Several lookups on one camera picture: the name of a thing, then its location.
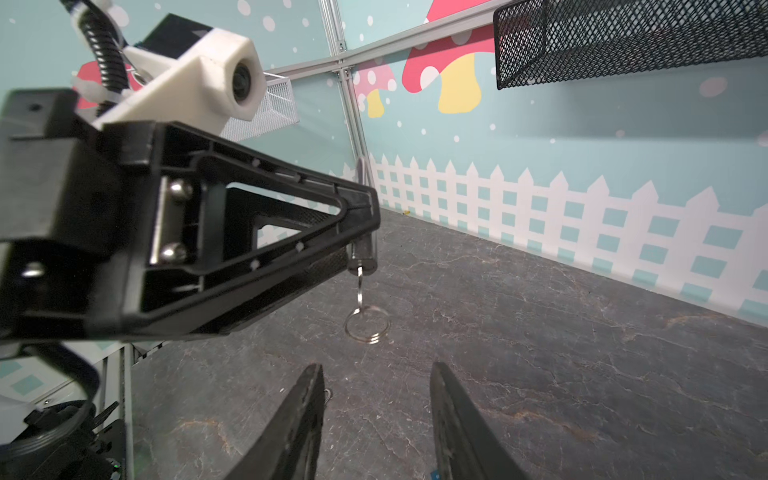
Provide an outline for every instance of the metal keychain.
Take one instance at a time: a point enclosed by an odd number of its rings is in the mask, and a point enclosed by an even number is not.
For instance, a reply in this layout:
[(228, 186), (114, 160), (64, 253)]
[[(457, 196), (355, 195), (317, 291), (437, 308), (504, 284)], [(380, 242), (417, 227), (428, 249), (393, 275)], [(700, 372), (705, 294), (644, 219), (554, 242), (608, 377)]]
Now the metal keychain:
[[(380, 332), (374, 333), (371, 336), (360, 336), (355, 335), (354, 333), (351, 333), (349, 331), (349, 321), (356, 315), (363, 315), (365, 312), (378, 312), (381, 313), (382, 316), (386, 319), (386, 326), (383, 330)], [(367, 343), (369, 345), (373, 345), (374, 343), (378, 343), (389, 331), (389, 314), (386, 312), (386, 310), (381, 309), (375, 305), (368, 305), (363, 306), (362, 304), (362, 267), (359, 266), (357, 268), (357, 308), (355, 308), (344, 321), (344, 333), (346, 335), (354, 340), (357, 340), (361, 343)]]

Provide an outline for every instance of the gray marble floor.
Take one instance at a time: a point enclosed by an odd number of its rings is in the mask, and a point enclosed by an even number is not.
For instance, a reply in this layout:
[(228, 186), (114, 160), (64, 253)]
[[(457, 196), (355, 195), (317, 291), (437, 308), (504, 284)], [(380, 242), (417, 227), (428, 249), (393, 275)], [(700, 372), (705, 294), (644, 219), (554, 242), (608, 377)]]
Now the gray marble floor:
[(768, 478), (768, 329), (382, 212), (374, 346), (341, 274), (232, 336), (134, 367), (137, 478), (223, 478), (304, 367), (333, 389), (317, 478), (428, 478), (432, 362), (531, 478)]

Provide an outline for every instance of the metal screw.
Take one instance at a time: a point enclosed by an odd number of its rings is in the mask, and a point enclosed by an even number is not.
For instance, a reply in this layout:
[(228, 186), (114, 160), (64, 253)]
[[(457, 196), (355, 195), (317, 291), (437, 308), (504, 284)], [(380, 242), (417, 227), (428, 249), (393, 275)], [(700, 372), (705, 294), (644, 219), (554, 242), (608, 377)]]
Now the metal screw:
[(22, 272), (24, 278), (40, 278), (43, 275), (45, 275), (45, 267), (40, 262), (27, 263)]
[(160, 250), (160, 259), (166, 263), (181, 263), (187, 259), (187, 248), (183, 243), (169, 243)]
[(187, 200), (190, 200), (192, 198), (192, 194), (194, 193), (192, 185), (189, 185), (188, 182), (180, 178), (172, 181), (168, 185), (168, 190), (170, 191), (170, 196), (174, 200), (180, 202), (186, 202)]

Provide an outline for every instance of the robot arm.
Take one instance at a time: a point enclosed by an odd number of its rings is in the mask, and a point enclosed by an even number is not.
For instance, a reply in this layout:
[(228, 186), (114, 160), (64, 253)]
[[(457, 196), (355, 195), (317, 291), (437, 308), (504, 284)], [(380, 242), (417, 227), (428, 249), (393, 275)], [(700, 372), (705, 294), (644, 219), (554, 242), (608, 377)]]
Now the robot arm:
[[(225, 334), (375, 255), (375, 190), (218, 136), (264, 95), (249, 39), (168, 15), (122, 51), (150, 80), (92, 124), (70, 89), (5, 102), (0, 343)], [(265, 225), (299, 233), (262, 246)]]

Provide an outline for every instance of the mushroom painting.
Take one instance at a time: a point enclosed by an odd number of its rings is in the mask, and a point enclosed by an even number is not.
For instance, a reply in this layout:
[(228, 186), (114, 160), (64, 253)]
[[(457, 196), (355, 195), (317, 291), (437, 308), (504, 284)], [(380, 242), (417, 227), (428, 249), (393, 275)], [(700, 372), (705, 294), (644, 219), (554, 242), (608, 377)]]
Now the mushroom painting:
[[(427, 14), (433, 22), (487, 0), (435, 0)], [(475, 53), (494, 52), (493, 25), (441, 38), (411, 50), (402, 72), (402, 86), (411, 93), (427, 88), (438, 76), (442, 89), (438, 109), (463, 114), (480, 105), (482, 93), (475, 77)]]
[(382, 65), (381, 58), (362, 63), (353, 76), (353, 83), (360, 111), (366, 109), (367, 99), (370, 118), (379, 118), (384, 115), (384, 104), (382, 104), (379, 90), (394, 91), (397, 88), (395, 74), (392, 73), (389, 65)]
[[(134, 77), (134, 68), (130, 64), (125, 64), (125, 71), (128, 73), (128, 83), (131, 86), (131, 90), (141, 90), (141, 84)], [(85, 99), (85, 95), (88, 91), (90, 83), (101, 85), (101, 73), (98, 69), (98, 63), (95, 61), (89, 61), (87, 64), (80, 67), (77, 76), (73, 79), (73, 86), (80, 94), (80, 100), (78, 101), (78, 108), (93, 108), (98, 104)]]

